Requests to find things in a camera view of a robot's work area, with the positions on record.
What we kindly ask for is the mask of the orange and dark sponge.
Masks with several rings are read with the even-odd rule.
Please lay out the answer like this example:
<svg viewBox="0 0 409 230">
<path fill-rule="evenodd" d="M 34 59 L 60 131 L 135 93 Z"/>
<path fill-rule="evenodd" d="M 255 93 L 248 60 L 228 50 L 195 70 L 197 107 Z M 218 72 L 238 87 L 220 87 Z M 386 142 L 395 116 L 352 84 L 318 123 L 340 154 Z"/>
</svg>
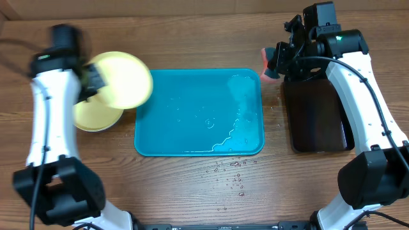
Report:
<svg viewBox="0 0 409 230">
<path fill-rule="evenodd" d="M 262 81 L 267 82 L 269 84 L 274 84 L 278 82 L 280 78 L 279 75 L 275 71 L 269 69 L 268 67 L 268 62 L 273 59 L 274 53 L 275 53 L 275 48 L 272 48 L 272 47 L 261 49 L 261 58 L 263 60 L 263 70 L 261 71 L 259 78 Z"/>
</svg>

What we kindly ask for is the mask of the yellow-green plate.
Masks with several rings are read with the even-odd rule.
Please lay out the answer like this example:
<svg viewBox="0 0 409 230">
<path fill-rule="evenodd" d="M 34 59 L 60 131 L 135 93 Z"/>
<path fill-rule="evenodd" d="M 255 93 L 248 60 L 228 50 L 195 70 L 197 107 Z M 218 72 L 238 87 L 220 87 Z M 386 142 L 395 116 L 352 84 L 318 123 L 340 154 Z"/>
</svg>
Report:
<svg viewBox="0 0 409 230">
<path fill-rule="evenodd" d="M 122 116 L 123 109 L 104 105 L 94 96 L 74 105 L 75 126 L 87 132 L 100 132 L 113 126 Z"/>
<path fill-rule="evenodd" d="M 105 86 L 96 99 L 115 109 L 133 109 L 144 104 L 153 91 L 149 68 L 137 57 L 119 51 L 104 52 L 91 59 Z"/>
</svg>

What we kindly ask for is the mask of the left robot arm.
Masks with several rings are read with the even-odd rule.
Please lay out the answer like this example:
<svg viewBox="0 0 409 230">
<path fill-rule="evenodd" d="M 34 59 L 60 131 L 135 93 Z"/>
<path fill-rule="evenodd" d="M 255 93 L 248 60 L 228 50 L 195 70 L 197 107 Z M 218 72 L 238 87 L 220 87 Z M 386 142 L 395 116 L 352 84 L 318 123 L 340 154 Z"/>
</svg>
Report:
<svg viewBox="0 0 409 230">
<path fill-rule="evenodd" d="M 33 135 L 26 168 L 13 174 L 14 189 L 31 209 L 29 228 L 39 218 L 74 229 L 139 229 L 130 212 L 107 200 L 102 180 L 78 152 L 73 107 L 105 83 L 85 63 L 79 29 L 59 24 L 50 31 L 51 47 L 30 64 Z"/>
</svg>

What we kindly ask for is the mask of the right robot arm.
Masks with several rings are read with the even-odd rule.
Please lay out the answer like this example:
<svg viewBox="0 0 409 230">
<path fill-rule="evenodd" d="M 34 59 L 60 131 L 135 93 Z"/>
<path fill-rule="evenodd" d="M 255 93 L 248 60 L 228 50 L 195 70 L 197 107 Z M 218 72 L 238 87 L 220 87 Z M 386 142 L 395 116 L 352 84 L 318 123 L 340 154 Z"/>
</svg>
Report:
<svg viewBox="0 0 409 230">
<path fill-rule="evenodd" d="M 328 79 L 351 126 L 355 158 L 340 169 L 338 195 L 308 221 L 279 229 L 366 229 L 364 217 L 408 196 L 408 138 L 376 83 L 369 48 L 357 29 L 342 30 L 333 2 L 316 3 L 284 23 L 289 42 L 262 51 L 263 77 Z"/>
</svg>

